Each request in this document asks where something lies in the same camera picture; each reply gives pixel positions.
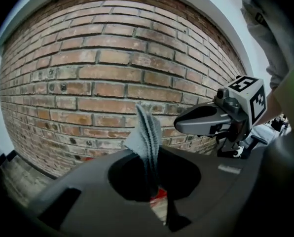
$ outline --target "gray surface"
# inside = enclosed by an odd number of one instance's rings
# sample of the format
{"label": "gray surface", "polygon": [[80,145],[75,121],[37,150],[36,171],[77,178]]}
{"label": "gray surface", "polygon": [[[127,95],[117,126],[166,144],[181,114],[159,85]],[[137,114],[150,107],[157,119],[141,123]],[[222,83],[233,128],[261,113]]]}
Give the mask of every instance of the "gray surface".
{"label": "gray surface", "polygon": [[[198,166],[202,175],[200,184],[190,196],[175,201],[178,213],[188,217],[193,223],[174,235],[230,233],[240,209],[252,190],[262,153],[253,154],[249,160],[241,160],[164,148],[177,156],[191,160]],[[124,150],[80,165],[44,190],[30,204],[30,209],[38,216],[64,189],[75,187],[82,193],[67,214],[61,231],[81,236],[93,236],[94,233],[98,236],[168,235],[169,229],[164,227],[153,213],[149,202],[127,201],[109,184],[107,174],[110,166],[130,154],[130,150]],[[241,173],[222,171],[219,169],[221,164],[240,169]],[[223,227],[224,223],[227,224],[227,229]]]}

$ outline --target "red object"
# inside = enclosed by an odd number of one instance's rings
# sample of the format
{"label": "red object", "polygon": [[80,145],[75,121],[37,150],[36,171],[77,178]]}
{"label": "red object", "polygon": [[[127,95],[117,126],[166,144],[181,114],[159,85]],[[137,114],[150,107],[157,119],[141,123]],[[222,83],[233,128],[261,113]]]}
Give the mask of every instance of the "red object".
{"label": "red object", "polygon": [[159,189],[157,196],[151,198],[150,201],[153,201],[155,199],[165,198],[166,196],[167,196],[167,192],[163,189]]}

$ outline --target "cloth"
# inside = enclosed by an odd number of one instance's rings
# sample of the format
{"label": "cloth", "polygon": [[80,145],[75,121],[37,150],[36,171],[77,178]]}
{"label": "cloth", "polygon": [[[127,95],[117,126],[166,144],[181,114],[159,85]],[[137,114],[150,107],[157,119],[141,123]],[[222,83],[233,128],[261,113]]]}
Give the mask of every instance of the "cloth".
{"label": "cloth", "polygon": [[158,151],[161,144],[159,120],[136,105],[138,124],[124,142],[124,145],[143,160],[145,177],[151,196],[156,196],[160,185],[158,177]]}
{"label": "cloth", "polygon": [[294,69],[294,27],[272,0],[242,0],[248,31],[269,61],[270,87],[277,88]]}

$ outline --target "person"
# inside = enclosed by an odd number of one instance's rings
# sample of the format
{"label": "person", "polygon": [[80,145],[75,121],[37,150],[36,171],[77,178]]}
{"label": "person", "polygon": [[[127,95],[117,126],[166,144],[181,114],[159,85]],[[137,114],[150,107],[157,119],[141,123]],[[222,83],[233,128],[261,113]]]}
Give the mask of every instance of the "person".
{"label": "person", "polygon": [[242,0],[243,8],[250,18],[248,30],[264,50],[270,64],[266,68],[271,75],[267,111],[256,125],[267,123],[282,113],[275,91],[294,68],[294,26],[277,1]]}

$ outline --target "sticker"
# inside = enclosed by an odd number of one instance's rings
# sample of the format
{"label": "sticker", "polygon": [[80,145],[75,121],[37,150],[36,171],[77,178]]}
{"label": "sticker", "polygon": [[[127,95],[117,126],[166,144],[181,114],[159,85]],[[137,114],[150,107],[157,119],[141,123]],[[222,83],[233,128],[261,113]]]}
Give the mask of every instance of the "sticker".
{"label": "sticker", "polygon": [[225,172],[232,173],[232,174],[236,174],[236,175],[239,175],[240,172],[241,172],[240,168],[235,168],[235,167],[231,167],[231,166],[225,166],[223,164],[220,164],[218,166],[218,169],[222,170],[222,171],[225,171]]}
{"label": "sticker", "polygon": [[256,94],[250,99],[250,109],[252,115],[252,124],[254,124],[259,117],[265,112],[265,93],[264,87],[262,87],[256,92]]}
{"label": "sticker", "polygon": [[233,84],[231,84],[228,87],[232,88],[233,90],[236,90],[238,92],[241,92],[241,91],[245,90],[246,88],[250,87],[257,80],[258,79],[251,78],[251,77],[241,77],[239,80],[235,81]]}

